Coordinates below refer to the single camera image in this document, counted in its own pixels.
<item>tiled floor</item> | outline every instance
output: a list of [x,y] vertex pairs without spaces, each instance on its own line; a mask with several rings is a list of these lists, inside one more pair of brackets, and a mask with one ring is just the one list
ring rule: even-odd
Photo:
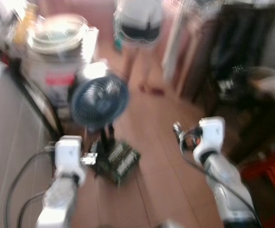
[[[99,56],[120,71],[121,55],[111,44],[100,44]],[[175,99],[171,92],[163,97],[139,92],[139,64],[130,82],[129,106],[114,124],[116,137],[141,153],[139,167],[120,188],[102,177],[95,178],[90,171],[79,189],[73,227],[153,228],[167,219],[186,228],[222,227],[204,176],[183,161],[172,132],[173,122],[192,127],[203,117],[203,111]],[[161,77],[153,63],[151,81],[162,86]]]

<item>cable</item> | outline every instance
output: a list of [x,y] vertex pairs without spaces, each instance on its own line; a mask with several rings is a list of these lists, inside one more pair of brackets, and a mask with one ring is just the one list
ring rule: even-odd
[[36,159],[38,156],[42,156],[42,155],[49,155],[50,156],[51,152],[43,151],[43,152],[39,152],[39,153],[36,153],[33,156],[31,156],[24,163],[23,167],[21,168],[21,170],[19,171],[19,173],[17,174],[17,176],[13,180],[12,184],[10,185],[10,188],[7,192],[6,203],[5,203],[5,206],[4,206],[4,216],[3,216],[4,228],[9,228],[10,200],[11,200],[11,197],[13,195],[13,192],[15,190],[15,187],[16,187],[18,181],[20,180],[20,178],[21,178],[23,172],[26,170],[26,168],[31,164],[31,162],[34,161],[34,159]]
[[23,216],[24,216],[24,212],[26,211],[27,207],[39,200],[39,199],[42,199],[43,195],[46,193],[46,191],[42,191],[42,192],[39,192],[37,194],[35,194],[34,196],[32,196],[30,199],[28,199],[22,206],[22,208],[20,209],[20,213],[19,213],[19,216],[18,216],[18,219],[17,219],[17,228],[22,228],[22,221],[23,221]]
[[204,175],[208,176],[210,179],[212,179],[213,181],[217,182],[218,184],[221,184],[223,187],[225,187],[227,190],[229,190],[234,196],[236,196],[239,200],[241,200],[246,206],[247,208],[253,213],[253,215],[255,216],[256,221],[259,223],[260,228],[262,227],[262,224],[260,222],[260,219],[256,213],[256,211],[252,208],[252,206],[244,199],[242,198],[236,191],[234,191],[233,189],[231,189],[229,186],[225,185],[221,180],[219,180],[217,177],[215,177],[214,175],[210,174],[208,171],[200,168],[198,165],[194,164],[192,161],[190,161],[186,156],[184,156],[183,153],[183,143],[184,140],[186,138],[187,135],[192,135],[192,133],[190,131],[185,131],[180,135],[180,142],[179,142],[179,146],[180,146],[180,152],[182,157],[184,158],[184,160],[193,168],[195,168],[196,170],[198,170],[199,172],[203,173]]

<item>person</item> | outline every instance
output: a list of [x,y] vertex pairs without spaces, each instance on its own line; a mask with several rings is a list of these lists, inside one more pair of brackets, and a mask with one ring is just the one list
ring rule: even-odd
[[162,24],[161,0],[118,0],[115,12],[116,35],[122,40],[123,79],[129,82],[138,52],[142,55],[142,92],[164,94],[149,85],[151,58],[159,40]]

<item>black shorts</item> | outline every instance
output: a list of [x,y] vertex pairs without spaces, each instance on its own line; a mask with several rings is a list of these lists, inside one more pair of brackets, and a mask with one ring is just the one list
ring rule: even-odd
[[148,23],[146,29],[120,24],[118,32],[120,33],[120,38],[125,42],[149,44],[158,39],[160,31],[160,26],[151,27],[150,23]]

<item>white shirt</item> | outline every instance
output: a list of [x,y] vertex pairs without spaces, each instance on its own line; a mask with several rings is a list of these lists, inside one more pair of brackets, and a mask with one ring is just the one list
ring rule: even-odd
[[156,26],[162,20],[161,0],[118,0],[115,17],[125,25],[145,29],[148,23]]

